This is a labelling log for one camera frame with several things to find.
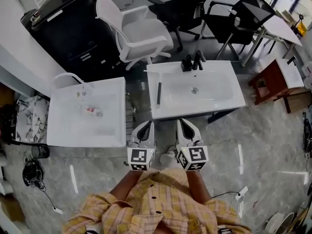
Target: white sink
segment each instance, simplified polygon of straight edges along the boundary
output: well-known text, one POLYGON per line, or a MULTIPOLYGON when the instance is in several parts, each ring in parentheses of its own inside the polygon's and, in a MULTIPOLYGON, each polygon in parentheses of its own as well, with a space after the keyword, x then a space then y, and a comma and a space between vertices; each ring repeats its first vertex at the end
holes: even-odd
POLYGON ((126 145, 125 79, 115 78, 88 83, 91 95, 77 97, 82 85, 57 89, 52 93, 47 144, 64 147, 123 147, 126 145), (91 106, 101 118, 84 111, 91 106))
POLYGON ((182 72, 180 62, 147 65, 153 119, 190 116, 246 106, 230 61, 203 62, 204 70, 182 72), (157 90, 162 73, 160 107, 157 90))

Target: gray floor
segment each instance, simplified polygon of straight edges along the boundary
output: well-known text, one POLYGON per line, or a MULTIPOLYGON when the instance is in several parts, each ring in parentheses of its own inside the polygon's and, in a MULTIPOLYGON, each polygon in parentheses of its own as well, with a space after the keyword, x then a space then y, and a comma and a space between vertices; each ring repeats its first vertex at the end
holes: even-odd
MULTIPOLYGON (((132 0, 115 2, 123 8, 132 0)), ((129 8, 143 4, 148 3, 135 0, 129 8)), ((185 40, 185 49, 180 54, 173 50, 170 61, 181 60, 194 51, 196 43, 193 37, 183 35, 182 38, 185 40)), ((217 53, 219 47, 220 44, 213 40, 200 43, 200 49, 204 50, 208 59, 217 53)), ((282 46, 274 50, 284 51, 282 46)), ((265 222, 274 213, 287 214, 304 207, 310 184, 304 185, 303 175, 283 173, 306 171, 302 151, 302 112, 287 114, 283 100, 259 106, 253 104, 253 91, 247 85, 252 75, 248 74, 254 73, 257 57, 263 55, 265 52, 260 47, 247 68, 235 67, 247 107, 212 124, 207 123, 207 117, 190 119, 200 129, 204 143, 208 145, 209 163, 201 171, 207 188, 212 195, 217 195, 239 191, 247 186, 249 190, 244 198, 242 219, 254 233, 262 233, 265 222), (239 158, 240 148, 243 165, 239 158)), ((222 59, 233 58, 230 50, 222 55, 222 59)), ((144 68, 145 64, 140 63, 126 77, 127 91, 137 107, 136 124, 151 119, 147 78, 142 71, 144 68)), ((156 122, 156 141, 157 157, 153 166, 159 168, 157 158, 176 141, 173 121, 156 122)), ((4 149, 8 158, 5 176, 14 188, 27 225, 33 233, 59 233, 62 224, 75 213, 87 194, 110 191, 129 170, 123 165, 127 160, 126 148, 51 147, 50 157, 40 160, 40 163, 45 171, 46 192, 55 206, 64 211, 64 215, 59 215, 53 211, 43 192, 26 187, 23 183, 23 155, 24 152, 31 152, 31 147, 5 145, 4 149), (71 165, 75 171, 78 193, 72 184, 71 165)), ((231 202, 234 195, 220 198, 231 202)), ((238 209, 237 203, 233 202, 233 206, 238 209)))

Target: black chair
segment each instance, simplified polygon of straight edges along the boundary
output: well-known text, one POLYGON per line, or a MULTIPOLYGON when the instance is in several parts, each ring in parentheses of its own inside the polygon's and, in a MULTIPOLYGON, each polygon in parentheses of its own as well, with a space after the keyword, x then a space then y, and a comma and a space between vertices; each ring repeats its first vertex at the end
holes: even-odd
POLYGON ((200 34, 189 31, 201 25, 205 15, 204 2, 206 0, 148 0, 153 5, 149 6, 150 11, 157 15, 168 28, 174 31, 179 42, 178 51, 183 50, 180 31, 195 36, 198 40, 200 34))
POLYGON ((238 56, 232 44, 244 45, 240 51, 241 54, 245 46, 252 42, 254 34, 259 33, 258 29, 262 24, 274 15, 275 11, 264 0, 240 0, 236 4, 212 1, 207 14, 204 16, 201 35, 203 38, 214 38, 219 43, 223 43, 215 59, 220 56, 227 45, 238 56), (228 16, 211 15, 211 8, 216 4, 230 6, 232 12, 228 16), (234 26, 236 17, 240 18, 240 24, 237 27, 234 26), (203 34, 206 25, 214 36, 210 37, 203 34))

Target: drain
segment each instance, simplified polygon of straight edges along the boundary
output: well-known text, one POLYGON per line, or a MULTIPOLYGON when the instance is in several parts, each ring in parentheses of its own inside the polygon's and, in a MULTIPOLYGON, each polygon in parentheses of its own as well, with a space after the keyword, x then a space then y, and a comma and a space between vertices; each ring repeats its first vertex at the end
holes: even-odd
POLYGON ((196 94, 198 93, 198 88, 192 87, 192 88, 191 88, 191 92, 192 92, 194 95, 196 95, 196 94))

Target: yellow plaid shirt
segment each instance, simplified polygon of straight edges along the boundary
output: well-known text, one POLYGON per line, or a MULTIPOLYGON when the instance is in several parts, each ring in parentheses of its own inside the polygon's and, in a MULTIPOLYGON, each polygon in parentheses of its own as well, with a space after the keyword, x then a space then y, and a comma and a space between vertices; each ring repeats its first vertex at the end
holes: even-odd
POLYGON ((235 234, 251 233, 226 202, 212 199, 202 205, 193 200, 181 169, 144 172, 125 201, 109 193, 89 195, 63 233, 84 234, 86 226, 101 224, 104 233, 152 234, 160 221, 174 233, 217 234, 218 225, 235 234))

